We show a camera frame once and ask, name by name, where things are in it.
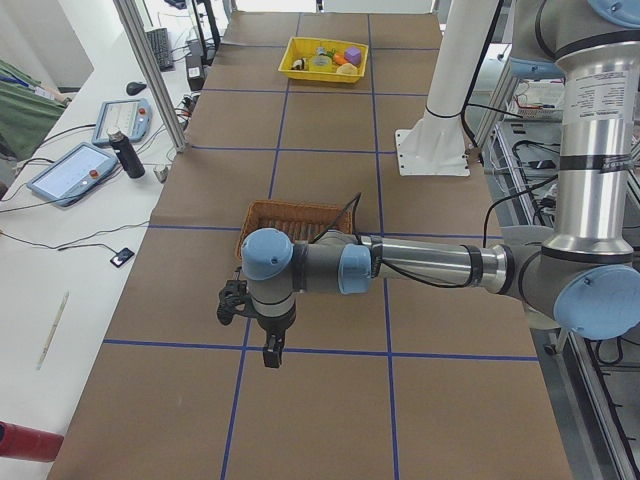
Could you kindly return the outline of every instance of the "keyboard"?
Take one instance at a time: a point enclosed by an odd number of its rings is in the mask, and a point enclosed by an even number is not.
[[[166,28],[156,28],[146,32],[151,51],[156,57],[160,70],[173,68],[173,53],[169,43],[169,34]]]

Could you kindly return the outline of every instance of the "table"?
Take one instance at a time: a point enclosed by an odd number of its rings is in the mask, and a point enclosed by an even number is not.
[[[163,73],[172,100],[177,104],[190,93],[184,63]],[[128,39],[121,35],[108,56],[98,65],[85,85],[59,119],[50,135],[76,125],[94,123],[101,103],[127,97],[129,81],[143,80]],[[155,106],[149,89],[136,98],[147,98]],[[150,133],[161,125],[155,115]],[[81,141],[91,141],[91,129],[61,136],[48,142],[34,156],[57,159]],[[0,213],[0,229],[34,242],[57,245],[69,240],[122,225],[139,224],[149,219],[162,185],[153,174],[153,164],[169,164],[171,142],[166,132],[158,134],[151,147],[140,155],[147,173],[130,179],[121,173],[87,198],[68,208],[45,205]],[[27,165],[5,198],[30,180],[44,166]],[[41,203],[26,187],[14,199],[0,203],[0,211]],[[97,237],[120,250],[137,252],[146,227],[125,229]],[[120,269],[109,259],[112,253],[102,248],[79,248],[57,252],[14,242],[0,236],[2,256],[2,322],[0,337],[0,399],[2,420],[65,434],[93,365],[115,305],[134,261]],[[49,335],[63,295],[69,300],[41,370],[36,366]],[[45,478],[51,464],[0,458],[0,478]]]
[[[368,72],[288,81],[291,36],[366,43]],[[234,14],[51,480],[571,478],[513,299],[381,280],[301,295],[277,371],[255,324],[215,319],[253,200],[362,191],[363,232],[478,244],[478,163],[397,168],[395,129],[422,114],[440,41],[432,15]]]

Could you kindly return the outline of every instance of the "green cloth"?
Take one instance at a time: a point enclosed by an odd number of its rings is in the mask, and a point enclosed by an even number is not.
[[[15,76],[35,87],[40,82],[0,60],[0,76]],[[64,105],[31,88],[0,81],[0,143],[19,160],[30,158],[64,112]]]

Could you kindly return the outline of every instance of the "red cylinder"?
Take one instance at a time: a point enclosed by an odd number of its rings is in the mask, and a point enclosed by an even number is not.
[[[62,440],[62,435],[0,422],[0,457],[53,462]]]

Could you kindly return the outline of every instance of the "light blue joint cap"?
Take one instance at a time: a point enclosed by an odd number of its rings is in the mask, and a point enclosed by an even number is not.
[[[344,294],[365,293],[371,283],[371,253],[364,245],[349,244],[342,250],[338,286]]]
[[[511,57],[511,75],[530,80],[564,78],[564,72],[553,62],[524,60],[515,57]]]
[[[598,15],[608,22],[626,28],[640,28],[638,0],[588,0]]]
[[[275,228],[261,228],[242,243],[242,271],[251,280],[268,280],[287,268],[292,256],[289,237]]]
[[[579,275],[556,299],[561,326],[591,340],[622,335],[640,321],[640,273],[606,265]]]

